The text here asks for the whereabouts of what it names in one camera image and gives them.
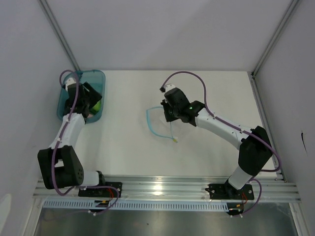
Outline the light green toy cucumber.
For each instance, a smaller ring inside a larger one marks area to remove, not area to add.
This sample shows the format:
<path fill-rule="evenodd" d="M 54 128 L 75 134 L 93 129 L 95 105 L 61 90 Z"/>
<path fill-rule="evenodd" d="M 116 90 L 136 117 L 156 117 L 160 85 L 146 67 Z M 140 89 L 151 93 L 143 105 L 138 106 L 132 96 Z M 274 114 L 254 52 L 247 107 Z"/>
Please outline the light green toy cucumber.
<path fill-rule="evenodd" d="M 92 114 L 97 114 L 102 108 L 102 103 L 101 100 L 98 101 L 92 108 L 91 108 L 91 113 Z"/>

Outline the clear zip top bag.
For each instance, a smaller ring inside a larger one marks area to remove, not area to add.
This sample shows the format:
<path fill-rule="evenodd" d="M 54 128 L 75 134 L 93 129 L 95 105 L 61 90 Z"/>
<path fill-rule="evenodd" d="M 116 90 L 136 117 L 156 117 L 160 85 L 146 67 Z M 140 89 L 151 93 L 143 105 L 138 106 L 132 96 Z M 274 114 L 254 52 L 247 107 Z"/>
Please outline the clear zip top bag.
<path fill-rule="evenodd" d="M 162 106 L 155 106 L 146 110 L 146 121 L 150 132 L 163 139 L 172 140 L 175 143 L 185 138 L 185 129 L 179 120 L 167 122 Z"/>

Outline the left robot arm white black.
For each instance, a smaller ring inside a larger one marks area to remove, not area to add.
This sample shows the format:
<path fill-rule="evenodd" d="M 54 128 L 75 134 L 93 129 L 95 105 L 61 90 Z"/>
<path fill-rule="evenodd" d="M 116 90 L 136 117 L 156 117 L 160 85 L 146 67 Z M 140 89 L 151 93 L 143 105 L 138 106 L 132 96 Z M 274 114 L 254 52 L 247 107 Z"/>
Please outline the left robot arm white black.
<path fill-rule="evenodd" d="M 54 141 L 38 152 L 37 158 L 47 189 L 89 186 L 97 197 L 106 193 L 107 185 L 100 171 L 85 171 L 74 147 L 88 121 L 91 109 L 102 95 L 89 83 L 63 86 L 68 98 L 63 100 L 63 122 Z"/>

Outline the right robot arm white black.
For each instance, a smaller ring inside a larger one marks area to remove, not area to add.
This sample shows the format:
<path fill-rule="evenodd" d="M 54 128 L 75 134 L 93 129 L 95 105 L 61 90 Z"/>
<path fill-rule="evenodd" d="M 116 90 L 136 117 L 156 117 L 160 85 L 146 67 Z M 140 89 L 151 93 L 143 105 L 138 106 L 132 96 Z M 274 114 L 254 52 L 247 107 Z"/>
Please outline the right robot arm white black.
<path fill-rule="evenodd" d="M 186 95 L 174 85 L 160 89 L 164 93 L 161 105 L 167 122 L 180 120 L 194 127 L 210 131 L 232 144 L 238 151 L 238 166 L 224 183 L 225 194 L 237 198 L 243 187 L 262 171 L 272 157 L 270 141 L 266 130 L 257 126 L 255 129 L 243 129 L 224 121 L 221 117 L 211 115 L 204 103 L 189 102 Z"/>

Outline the teal plastic bin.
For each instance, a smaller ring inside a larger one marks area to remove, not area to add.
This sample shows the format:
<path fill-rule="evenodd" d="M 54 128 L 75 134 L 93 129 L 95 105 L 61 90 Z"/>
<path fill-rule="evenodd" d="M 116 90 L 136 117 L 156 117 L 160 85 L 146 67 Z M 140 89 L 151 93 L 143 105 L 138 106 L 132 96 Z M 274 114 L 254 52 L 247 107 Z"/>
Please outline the teal plastic bin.
<path fill-rule="evenodd" d="M 59 96 L 58 106 L 57 106 L 57 117 L 60 120 L 63 120 L 64 118 L 68 117 L 69 113 L 72 113 L 71 111 L 71 86 L 68 87 L 68 91 L 64 89 L 64 83 L 65 81 L 72 77 L 76 80 L 77 88 L 79 83 L 88 82 L 92 87 L 99 92 L 102 95 L 101 103 L 102 108 L 97 113 L 94 114 L 94 117 L 89 118 L 88 116 L 83 116 L 85 123 L 93 123 L 98 121 L 102 116 L 102 110 L 103 110 L 103 102 L 104 102 L 104 91 L 105 91 L 105 74 L 100 70 L 86 70 L 86 71 L 66 71 L 68 75 L 63 79 L 62 76 L 60 76 L 59 82 L 62 86 L 61 93 Z"/>

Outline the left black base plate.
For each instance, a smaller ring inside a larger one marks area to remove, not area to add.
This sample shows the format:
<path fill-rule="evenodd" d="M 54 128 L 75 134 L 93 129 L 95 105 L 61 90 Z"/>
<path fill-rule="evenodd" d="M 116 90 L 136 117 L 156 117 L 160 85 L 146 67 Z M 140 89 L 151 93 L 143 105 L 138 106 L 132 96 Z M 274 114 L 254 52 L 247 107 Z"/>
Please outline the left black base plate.
<path fill-rule="evenodd" d="M 116 198 L 117 196 L 120 198 L 123 189 L 122 182 L 106 182 L 106 186 L 101 188 L 87 188 L 86 190 L 80 189 L 78 196 L 79 197 L 89 197 L 89 198 Z"/>

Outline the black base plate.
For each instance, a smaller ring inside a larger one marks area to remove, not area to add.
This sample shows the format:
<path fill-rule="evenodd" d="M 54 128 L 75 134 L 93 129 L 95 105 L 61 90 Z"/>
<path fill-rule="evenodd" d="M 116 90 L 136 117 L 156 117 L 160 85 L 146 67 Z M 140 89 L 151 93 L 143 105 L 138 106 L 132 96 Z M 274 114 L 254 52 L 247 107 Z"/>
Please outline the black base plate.
<path fill-rule="evenodd" d="M 86 190 L 80 189 L 78 196 L 79 197 L 89 197 L 89 198 L 116 198 L 117 196 L 120 198 L 123 189 L 122 182 L 106 182 L 106 186 L 101 188 L 87 188 Z"/>
<path fill-rule="evenodd" d="M 230 186 L 229 183 L 210 183 L 205 188 L 211 200 L 254 200 L 252 185 L 245 184 L 240 190 Z"/>

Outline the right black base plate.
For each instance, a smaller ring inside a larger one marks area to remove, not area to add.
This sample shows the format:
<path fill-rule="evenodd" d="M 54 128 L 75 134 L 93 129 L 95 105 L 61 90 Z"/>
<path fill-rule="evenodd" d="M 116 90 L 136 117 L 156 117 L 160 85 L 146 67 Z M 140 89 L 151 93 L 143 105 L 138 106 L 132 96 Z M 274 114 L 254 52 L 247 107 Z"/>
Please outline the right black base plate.
<path fill-rule="evenodd" d="M 229 183 L 210 183 L 205 188 L 211 200 L 254 200 L 252 185 L 245 184 L 240 190 L 230 186 Z"/>

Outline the left aluminium frame post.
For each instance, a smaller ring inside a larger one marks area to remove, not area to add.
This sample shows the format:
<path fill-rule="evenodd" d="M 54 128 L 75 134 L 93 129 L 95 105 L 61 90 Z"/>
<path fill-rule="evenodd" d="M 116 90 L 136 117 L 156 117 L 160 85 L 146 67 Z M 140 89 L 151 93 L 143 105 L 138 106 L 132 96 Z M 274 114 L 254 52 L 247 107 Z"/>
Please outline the left aluminium frame post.
<path fill-rule="evenodd" d="M 71 63 L 73 69 L 75 71 L 79 71 L 81 70 L 75 56 L 74 53 L 62 31 L 62 28 L 60 27 L 58 20 L 49 4 L 49 2 L 47 0 L 38 0 L 37 1 L 39 6 L 41 7 L 48 23 L 50 24 L 57 40 L 59 41 L 66 57 L 68 58 L 69 62 Z"/>

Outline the aluminium frame post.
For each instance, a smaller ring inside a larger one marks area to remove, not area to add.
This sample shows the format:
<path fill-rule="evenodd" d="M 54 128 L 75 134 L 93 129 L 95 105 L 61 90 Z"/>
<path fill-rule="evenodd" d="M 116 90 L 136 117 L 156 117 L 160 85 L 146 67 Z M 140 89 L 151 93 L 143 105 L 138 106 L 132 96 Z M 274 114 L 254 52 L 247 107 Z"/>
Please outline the aluminium frame post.
<path fill-rule="evenodd" d="M 285 28 L 288 26 L 289 22 L 291 21 L 294 13 L 296 12 L 298 6 L 300 5 L 301 0 L 291 0 L 289 6 L 285 10 L 281 20 L 277 24 L 271 38 L 269 39 L 265 49 L 263 50 L 261 56 L 259 57 L 258 62 L 256 63 L 253 71 L 251 72 L 251 76 L 253 79 L 256 78 L 259 71 L 263 67 L 264 63 L 267 61 L 268 57 L 272 53 L 273 49 L 275 48 L 276 44 L 278 43 L 281 35 L 284 33 Z"/>
<path fill-rule="evenodd" d="M 68 58 L 69 62 L 71 63 L 73 69 L 75 71 L 79 71 L 81 70 L 75 56 L 74 53 L 62 31 L 62 28 L 60 27 L 58 20 L 49 4 L 49 2 L 47 0 L 38 0 L 37 1 L 39 6 L 41 7 L 48 23 L 50 24 L 57 40 L 59 41 L 66 57 Z"/>

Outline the aluminium mounting rail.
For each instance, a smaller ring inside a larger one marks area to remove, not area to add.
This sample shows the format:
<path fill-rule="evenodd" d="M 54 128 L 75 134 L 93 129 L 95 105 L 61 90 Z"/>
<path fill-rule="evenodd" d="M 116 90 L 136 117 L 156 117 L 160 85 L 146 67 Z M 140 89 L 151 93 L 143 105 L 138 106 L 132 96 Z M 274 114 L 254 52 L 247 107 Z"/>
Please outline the aluminium mounting rail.
<path fill-rule="evenodd" d="M 210 199 L 205 191 L 210 183 L 224 183 L 227 177 L 162 177 L 115 176 L 104 177 L 108 182 L 123 184 L 121 200 L 201 202 Z M 282 179 L 260 178 L 262 203 L 300 203 L 295 183 Z"/>

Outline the right aluminium frame post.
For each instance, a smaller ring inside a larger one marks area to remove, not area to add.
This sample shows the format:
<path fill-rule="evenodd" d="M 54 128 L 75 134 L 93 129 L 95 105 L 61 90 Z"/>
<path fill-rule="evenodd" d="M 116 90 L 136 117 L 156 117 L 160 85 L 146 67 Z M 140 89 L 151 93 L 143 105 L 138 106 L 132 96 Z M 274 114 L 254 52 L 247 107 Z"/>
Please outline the right aluminium frame post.
<path fill-rule="evenodd" d="M 259 71 L 263 67 L 264 63 L 267 61 L 268 57 L 272 53 L 273 49 L 275 48 L 276 44 L 278 43 L 281 35 L 284 33 L 285 28 L 288 26 L 289 22 L 291 21 L 294 13 L 296 12 L 298 6 L 300 5 L 301 0 L 291 0 L 289 6 L 285 10 L 281 20 L 277 24 L 271 38 L 269 39 L 265 49 L 263 50 L 261 56 L 259 57 L 258 62 L 256 63 L 253 71 L 251 72 L 251 76 L 253 79 L 256 78 Z"/>

